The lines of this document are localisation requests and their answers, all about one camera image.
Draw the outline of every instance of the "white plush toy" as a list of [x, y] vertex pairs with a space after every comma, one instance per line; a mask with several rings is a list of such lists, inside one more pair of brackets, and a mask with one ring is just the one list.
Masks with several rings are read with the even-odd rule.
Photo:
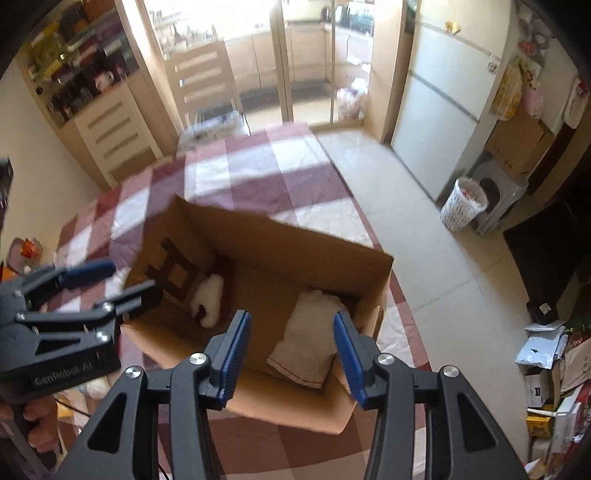
[[191, 316], [195, 318], [200, 306], [205, 310], [205, 317], [201, 319], [203, 328], [215, 327], [220, 318], [220, 304], [222, 302], [223, 278], [213, 274], [206, 278], [197, 288], [189, 305]]

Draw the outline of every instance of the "blue gripper pad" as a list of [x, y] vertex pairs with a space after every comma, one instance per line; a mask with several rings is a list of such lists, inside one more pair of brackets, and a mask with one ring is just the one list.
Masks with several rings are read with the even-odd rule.
[[220, 369], [219, 391], [217, 400], [225, 405], [228, 400], [234, 396], [238, 375], [242, 369], [246, 348], [251, 334], [251, 316], [248, 312], [242, 312], [242, 316], [237, 322], [234, 317], [226, 336], [233, 335], [228, 348], [228, 353]]
[[339, 312], [335, 315], [333, 331], [335, 333], [336, 349], [340, 361], [343, 364], [343, 370], [347, 377], [351, 396], [357, 400], [363, 408], [367, 403], [368, 395], [365, 390], [363, 367], [351, 338], [352, 335], [359, 336], [359, 333], [355, 329], [349, 314], [346, 312]]
[[379, 355], [375, 340], [361, 335], [345, 310], [335, 315], [333, 331], [351, 396], [364, 410], [377, 408], [386, 393], [386, 382], [374, 368], [374, 359]]
[[66, 270], [60, 284], [68, 290], [84, 287], [113, 276], [116, 270], [115, 263], [108, 257], [91, 260]]

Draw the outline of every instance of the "yellow box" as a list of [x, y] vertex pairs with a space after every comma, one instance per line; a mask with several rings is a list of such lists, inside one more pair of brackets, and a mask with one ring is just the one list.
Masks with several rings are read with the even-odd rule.
[[527, 429], [532, 437], [550, 438], [552, 428], [550, 427], [552, 417], [543, 417], [541, 415], [528, 415], [525, 419]]

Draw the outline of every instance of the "white box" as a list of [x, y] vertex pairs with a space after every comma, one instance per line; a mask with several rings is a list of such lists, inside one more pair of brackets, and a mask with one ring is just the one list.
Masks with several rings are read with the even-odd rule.
[[549, 370], [532, 367], [525, 374], [525, 395], [529, 408], [540, 408], [550, 396]]
[[565, 444], [571, 437], [570, 431], [574, 430], [574, 427], [570, 427], [572, 418], [576, 410], [576, 401], [582, 385], [579, 385], [575, 391], [566, 397], [558, 410], [556, 410], [556, 418], [554, 419], [554, 431], [552, 432], [552, 446], [550, 452], [552, 453], [564, 453]]

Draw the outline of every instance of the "plastic bag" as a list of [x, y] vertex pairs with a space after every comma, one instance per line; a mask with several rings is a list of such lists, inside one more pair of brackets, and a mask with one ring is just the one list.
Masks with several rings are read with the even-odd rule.
[[521, 101], [522, 92], [521, 69], [517, 60], [513, 60], [509, 62], [503, 74], [495, 99], [492, 101], [491, 112], [498, 115], [500, 120], [506, 121], [513, 118]]
[[365, 109], [367, 84], [362, 78], [356, 78], [351, 87], [340, 88], [336, 92], [336, 112], [339, 120], [359, 118], [360, 111]]
[[515, 363], [551, 369], [554, 363], [554, 354], [563, 333], [564, 326], [551, 332], [532, 333], [517, 354]]

